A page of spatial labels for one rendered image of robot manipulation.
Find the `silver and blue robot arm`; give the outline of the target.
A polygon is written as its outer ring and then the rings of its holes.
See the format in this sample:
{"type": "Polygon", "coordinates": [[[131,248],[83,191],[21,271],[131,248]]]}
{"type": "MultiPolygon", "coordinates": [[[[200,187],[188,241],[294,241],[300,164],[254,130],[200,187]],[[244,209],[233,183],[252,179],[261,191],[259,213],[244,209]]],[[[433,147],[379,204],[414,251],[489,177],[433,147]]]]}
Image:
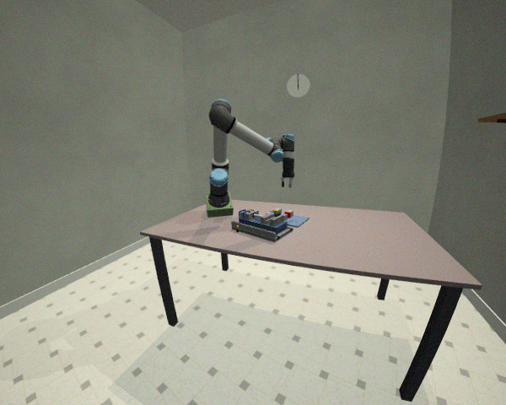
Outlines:
{"type": "Polygon", "coordinates": [[[294,152],[294,135],[284,134],[282,138],[264,138],[239,123],[230,114],[231,106],[227,100],[215,100],[213,104],[209,112],[209,119],[213,125],[214,159],[212,160],[212,172],[209,177],[211,193],[208,201],[211,206],[222,208],[229,204],[227,135],[229,133],[235,135],[270,156],[274,162],[283,160],[283,152],[294,152]]]}

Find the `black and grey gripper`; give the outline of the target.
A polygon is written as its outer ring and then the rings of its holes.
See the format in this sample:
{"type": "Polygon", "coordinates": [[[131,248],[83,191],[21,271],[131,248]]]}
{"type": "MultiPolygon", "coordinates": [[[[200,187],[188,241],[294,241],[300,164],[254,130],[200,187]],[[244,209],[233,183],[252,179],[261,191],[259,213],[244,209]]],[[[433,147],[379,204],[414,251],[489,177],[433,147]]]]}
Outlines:
{"type": "Polygon", "coordinates": [[[282,187],[284,187],[284,178],[289,178],[289,188],[292,187],[292,179],[294,179],[294,152],[283,152],[283,177],[282,179],[282,187]]]}

